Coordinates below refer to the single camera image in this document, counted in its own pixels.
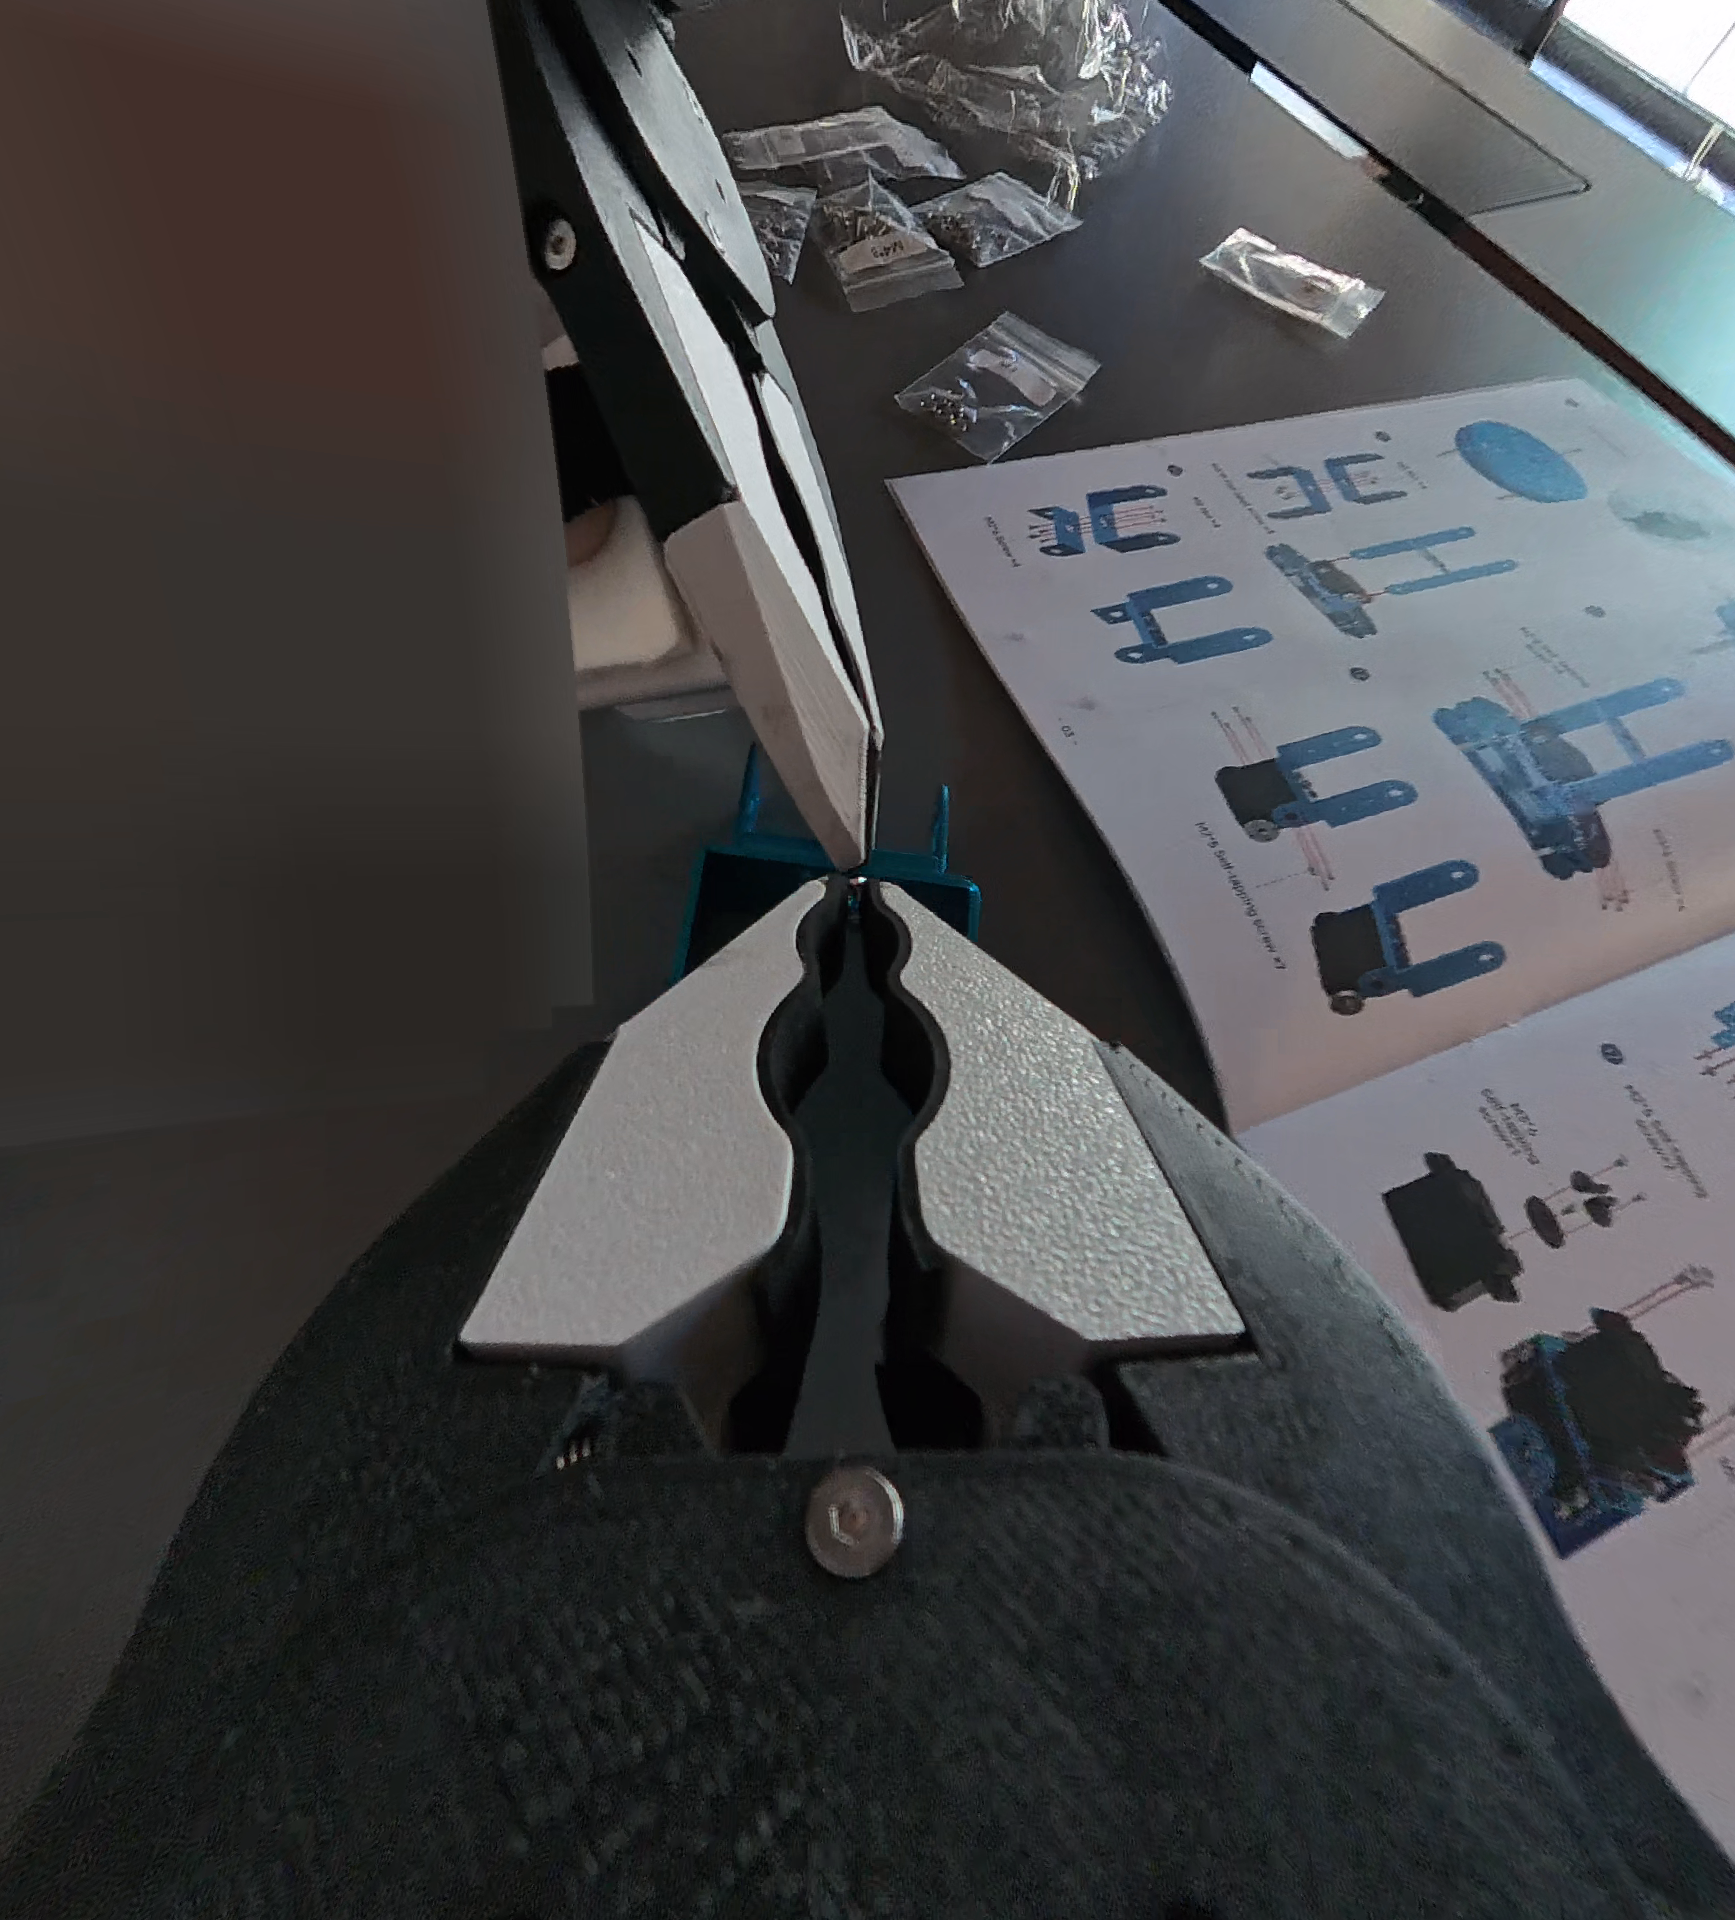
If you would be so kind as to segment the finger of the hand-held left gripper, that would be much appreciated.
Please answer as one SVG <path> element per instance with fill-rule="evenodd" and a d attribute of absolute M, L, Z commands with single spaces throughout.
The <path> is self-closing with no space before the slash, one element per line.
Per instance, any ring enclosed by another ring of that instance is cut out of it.
<path fill-rule="evenodd" d="M 777 326 L 753 324 L 741 338 L 739 350 L 777 499 L 821 588 L 831 637 L 865 711 L 871 752 L 879 752 L 883 747 L 879 696 L 845 542 L 827 473 Z"/>
<path fill-rule="evenodd" d="M 805 827 L 851 870 L 871 846 L 881 731 L 833 535 L 821 519 L 807 562 L 775 507 L 735 496 L 663 541 L 663 561 Z"/>

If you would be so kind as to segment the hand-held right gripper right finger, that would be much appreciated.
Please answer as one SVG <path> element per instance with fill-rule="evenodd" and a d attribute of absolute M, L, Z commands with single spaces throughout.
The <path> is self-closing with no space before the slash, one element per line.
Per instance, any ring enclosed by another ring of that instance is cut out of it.
<path fill-rule="evenodd" d="M 897 1403 L 1017 1405 L 1039 1381 L 1241 1352 L 1247 1330 L 1069 1015 L 901 886 L 867 886 L 893 1150 L 883 1376 Z"/>

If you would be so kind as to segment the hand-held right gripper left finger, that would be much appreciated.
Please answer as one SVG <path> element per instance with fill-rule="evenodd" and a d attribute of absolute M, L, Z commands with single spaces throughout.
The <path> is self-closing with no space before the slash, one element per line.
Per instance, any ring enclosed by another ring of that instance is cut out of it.
<path fill-rule="evenodd" d="M 479 1362 L 735 1396 L 811 1235 L 797 1110 L 827 1069 L 845 884 L 811 880 L 603 1050 L 459 1332 Z"/>

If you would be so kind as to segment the blue metal bracket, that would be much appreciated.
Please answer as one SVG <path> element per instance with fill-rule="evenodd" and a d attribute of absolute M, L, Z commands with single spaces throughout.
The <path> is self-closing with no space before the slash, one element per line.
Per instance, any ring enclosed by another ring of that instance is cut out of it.
<path fill-rule="evenodd" d="M 717 956 L 803 886 L 825 890 L 837 872 L 827 853 L 805 832 L 759 827 L 763 766 L 763 754 L 753 743 L 743 758 L 733 828 L 695 857 L 673 967 L 675 983 Z M 875 846 L 863 868 L 847 874 L 847 924 L 859 924 L 857 892 L 865 883 L 895 884 L 963 938 L 977 942 L 981 892 L 973 878 L 953 868 L 949 837 L 951 789 L 943 782 L 933 798 L 925 850 Z"/>

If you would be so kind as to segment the small clear screw bag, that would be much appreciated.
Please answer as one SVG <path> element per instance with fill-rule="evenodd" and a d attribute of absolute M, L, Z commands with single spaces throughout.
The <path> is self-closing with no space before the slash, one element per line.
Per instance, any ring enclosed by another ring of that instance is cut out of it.
<path fill-rule="evenodd" d="M 1097 372 L 1099 360 L 1085 348 L 1001 310 L 893 402 L 989 467 L 1075 401 Z"/>
<path fill-rule="evenodd" d="M 1199 269 L 1263 309 L 1337 343 L 1351 340 L 1385 300 L 1383 288 L 1289 253 L 1249 229 L 1231 231 L 1201 254 Z"/>
<path fill-rule="evenodd" d="M 927 236 L 963 271 L 987 271 L 1081 226 L 1067 206 L 1053 204 L 1007 172 L 993 172 L 913 206 Z"/>
<path fill-rule="evenodd" d="M 803 184 L 747 178 L 737 180 L 737 195 L 769 275 L 783 287 L 791 287 L 817 204 L 815 191 Z"/>
<path fill-rule="evenodd" d="M 941 143 L 879 106 L 725 132 L 721 147 L 737 176 L 795 180 L 823 195 L 863 180 L 965 180 Z"/>
<path fill-rule="evenodd" d="M 855 317 L 963 287 L 959 269 L 881 180 L 867 176 L 819 196 L 813 238 Z"/>

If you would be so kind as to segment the crumpled clear plastic bag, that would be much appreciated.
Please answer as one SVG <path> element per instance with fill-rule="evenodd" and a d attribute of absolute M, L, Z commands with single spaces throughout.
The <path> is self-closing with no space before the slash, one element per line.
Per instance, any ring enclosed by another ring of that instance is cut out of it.
<path fill-rule="evenodd" d="M 943 131 L 1007 148 L 1071 204 L 1159 128 L 1173 89 L 1145 5 L 843 3 L 853 71 Z"/>

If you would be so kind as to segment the open instruction booklet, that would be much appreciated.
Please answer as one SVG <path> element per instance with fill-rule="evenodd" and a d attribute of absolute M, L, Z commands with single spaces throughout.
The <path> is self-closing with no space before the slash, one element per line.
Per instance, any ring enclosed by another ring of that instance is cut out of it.
<path fill-rule="evenodd" d="M 1735 1861 L 1735 483 L 1553 381 L 887 492 Z"/>

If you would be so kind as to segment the black flat panel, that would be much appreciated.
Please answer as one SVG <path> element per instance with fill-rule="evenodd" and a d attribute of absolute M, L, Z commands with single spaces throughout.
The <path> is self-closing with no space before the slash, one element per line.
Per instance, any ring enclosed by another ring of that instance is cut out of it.
<path fill-rule="evenodd" d="M 1587 195 L 1531 136 L 1347 5 L 1167 3 L 1243 67 L 1265 69 L 1451 216 Z"/>

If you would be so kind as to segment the bright window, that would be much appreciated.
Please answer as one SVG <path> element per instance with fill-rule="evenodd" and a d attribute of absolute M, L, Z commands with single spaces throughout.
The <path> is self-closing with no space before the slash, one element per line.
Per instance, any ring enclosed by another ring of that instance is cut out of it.
<path fill-rule="evenodd" d="M 1735 3 L 1565 5 L 1533 69 L 1735 214 Z"/>

